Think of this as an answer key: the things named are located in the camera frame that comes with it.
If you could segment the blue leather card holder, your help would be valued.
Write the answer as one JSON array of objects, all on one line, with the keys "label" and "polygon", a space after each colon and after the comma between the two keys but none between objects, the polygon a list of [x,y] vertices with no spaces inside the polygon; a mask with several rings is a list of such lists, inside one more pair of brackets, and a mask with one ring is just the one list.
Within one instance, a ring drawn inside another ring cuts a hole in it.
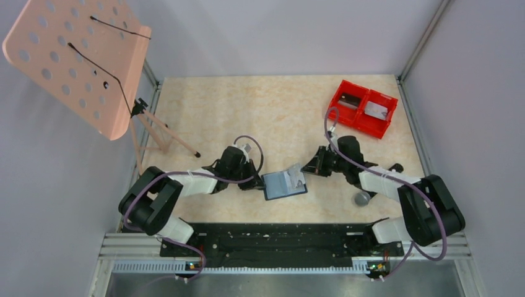
[{"label": "blue leather card holder", "polygon": [[265,183],[264,198],[266,201],[297,196],[288,194],[285,183],[285,170],[264,174],[262,175],[262,180]]}]

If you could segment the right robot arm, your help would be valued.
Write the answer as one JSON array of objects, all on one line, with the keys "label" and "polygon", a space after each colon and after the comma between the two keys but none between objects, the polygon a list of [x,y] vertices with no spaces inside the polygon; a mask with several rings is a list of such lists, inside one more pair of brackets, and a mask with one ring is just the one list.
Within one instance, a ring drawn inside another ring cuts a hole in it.
[{"label": "right robot arm", "polygon": [[465,228],[464,216],[441,177],[415,178],[402,171],[398,163],[386,170],[365,161],[354,136],[336,137],[334,145],[320,146],[302,168],[303,173],[322,177],[342,173],[370,197],[381,194],[400,203],[402,216],[373,223],[364,236],[363,247],[371,255],[381,254],[395,241],[428,246]]}]

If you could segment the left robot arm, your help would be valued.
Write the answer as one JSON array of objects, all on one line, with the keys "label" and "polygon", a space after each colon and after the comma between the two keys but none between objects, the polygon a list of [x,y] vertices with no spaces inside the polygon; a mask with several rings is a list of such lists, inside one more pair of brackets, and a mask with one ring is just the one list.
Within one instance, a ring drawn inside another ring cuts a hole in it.
[{"label": "left robot arm", "polygon": [[193,227],[173,214],[178,199],[216,194],[229,184],[236,184],[242,191],[263,190],[264,181],[247,149],[230,145],[213,164],[194,171],[168,174],[156,166],[148,167],[118,206],[128,229],[168,238],[182,255],[194,254],[199,240],[193,235]]}]

